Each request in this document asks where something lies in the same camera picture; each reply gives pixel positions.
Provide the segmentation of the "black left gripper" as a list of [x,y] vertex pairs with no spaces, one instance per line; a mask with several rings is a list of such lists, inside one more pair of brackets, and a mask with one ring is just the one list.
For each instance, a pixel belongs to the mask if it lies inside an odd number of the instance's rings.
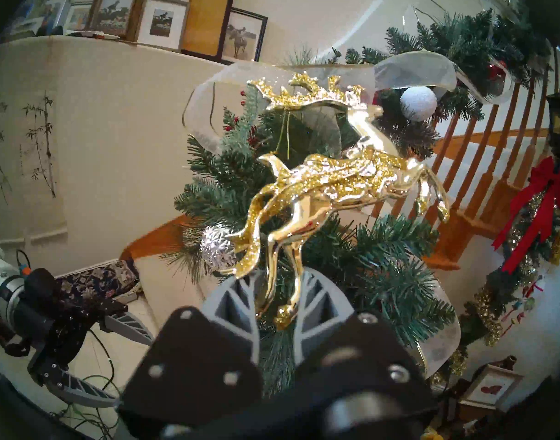
[[107,333],[150,346],[154,336],[127,306],[113,299],[74,304],[62,299],[58,281],[46,269],[24,278],[23,291],[13,311],[13,330],[36,350],[28,373],[38,385],[67,404],[111,408],[119,401],[93,384],[75,377],[68,364],[80,351],[87,332],[96,323]]

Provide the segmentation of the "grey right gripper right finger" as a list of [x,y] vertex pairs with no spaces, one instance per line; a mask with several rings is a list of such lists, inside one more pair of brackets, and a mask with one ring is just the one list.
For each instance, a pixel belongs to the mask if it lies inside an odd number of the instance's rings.
[[298,419],[428,423],[436,400],[389,325],[355,310],[331,280],[306,268],[293,331]]

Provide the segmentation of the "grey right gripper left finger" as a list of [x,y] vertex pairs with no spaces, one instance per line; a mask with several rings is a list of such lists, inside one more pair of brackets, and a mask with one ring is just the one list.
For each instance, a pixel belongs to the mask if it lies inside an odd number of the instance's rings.
[[264,272],[220,283],[168,318],[123,389],[127,426],[201,426],[262,398],[256,291]]

